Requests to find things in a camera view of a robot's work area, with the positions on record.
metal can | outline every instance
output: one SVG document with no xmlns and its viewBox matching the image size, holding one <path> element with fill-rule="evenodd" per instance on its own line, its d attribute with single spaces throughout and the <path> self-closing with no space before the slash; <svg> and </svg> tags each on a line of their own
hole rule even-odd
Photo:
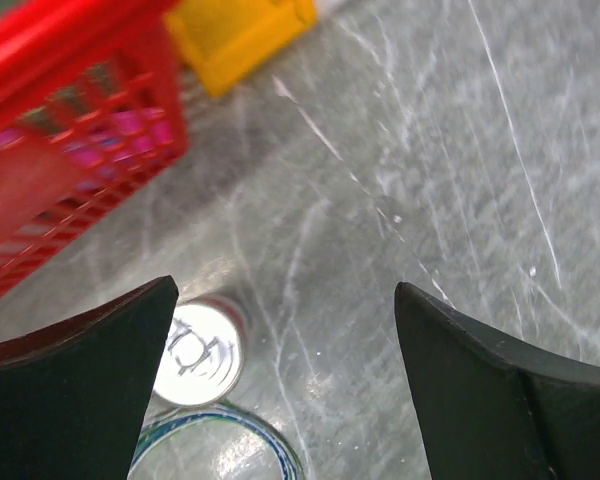
<svg viewBox="0 0 600 480">
<path fill-rule="evenodd" d="M 221 400 L 242 373 L 246 336 L 246 315 L 223 295 L 205 295 L 178 305 L 154 392 L 167 402 L 185 407 Z"/>
</svg>

marble surface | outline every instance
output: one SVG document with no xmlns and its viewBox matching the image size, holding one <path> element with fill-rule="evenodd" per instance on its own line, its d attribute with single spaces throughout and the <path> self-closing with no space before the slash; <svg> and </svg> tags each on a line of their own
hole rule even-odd
<svg viewBox="0 0 600 480">
<path fill-rule="evenodd" d="M 0 340 L 157 275 L 230 290 L 254 324 L 230 398 L 310 479 L 429 478 L 398 281 L 600 365 L 600 0 L 352 1 L 221 102 L 185 84 L 191 152 L 5 297 Z M 138 478 L 276 478 L 209 435 Z"/>
</svg>

scratched floor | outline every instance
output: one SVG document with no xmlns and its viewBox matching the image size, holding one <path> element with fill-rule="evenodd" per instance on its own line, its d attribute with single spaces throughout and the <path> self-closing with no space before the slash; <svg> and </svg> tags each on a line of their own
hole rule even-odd
<svg viewBox="0 0 600 480">
<path fill-rule="evenodd" d="M 600 0 L 353 1 L 224 101 L 186 89 L 192 151 L 2 300 L 0 340 L 159 274 L 233 290 L 231 399 L 310 479 L 429 478 L 400 280 L 600 365 Z M 210 425 L 135 477 L 277 475 Z"/>
</svg>

red plastic basket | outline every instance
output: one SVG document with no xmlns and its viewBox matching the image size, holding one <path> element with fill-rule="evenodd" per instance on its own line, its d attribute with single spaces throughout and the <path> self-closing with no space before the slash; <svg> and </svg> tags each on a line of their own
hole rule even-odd
<svg viewBox="0 0 600 480">
<path fill-rule="evenodd" d="M 186 148 L 171 0 L 34 0 L 0 20 L 0 297 Z"/>
</svg>

pink object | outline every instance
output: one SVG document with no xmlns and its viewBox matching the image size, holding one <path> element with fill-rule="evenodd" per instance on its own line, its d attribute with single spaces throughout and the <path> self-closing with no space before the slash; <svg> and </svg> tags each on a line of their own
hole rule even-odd
<svg viewBox="0 0 600 480">
<path fill-rule="evenodd" d="M 144 117 L 146 122 L 153 122 L 162 115 L 162 110 L 159 108 L 145 108 L 139 112 L 118 112 L 111 116 L 111 120 L 116 123 L 115 129 L 107 128 L 104 125 L 100 128 L 93 129 L 89 135 L 89 139 L 106 150 L 115 150 L 124 139 L 129 138 L 129 147 L 122 149 L 113 156 L 114 162 L 128 168 L 133 165 L 137 155 L 155 151 L 160 145 L 169 145 L 173 142 L 173 135 L 169 129 L 169 124 L 166 120 L 156 122 L 150 129 L 149 135 L 135 137 L 137 132 L 141 132 Z M 0 132 L 0 149 L 22 138 L 22 134 L 16 128 L 10 128 Z M 69 157 L 81 167 L 92 167 L 103 160 L 101 151 L 92 144 L 85 142 L 72 142 L 65 145 L 63 150 L 69 154 Z M 105 179 L 113 179 L 116 177 L 116 170 L 111 166 L 103 166 L 98 169 L 99 176 Z M 78 185 L 80 190 L 93 190 L 102 185 L 96 181 L 82 182 Z"/>
</svg>

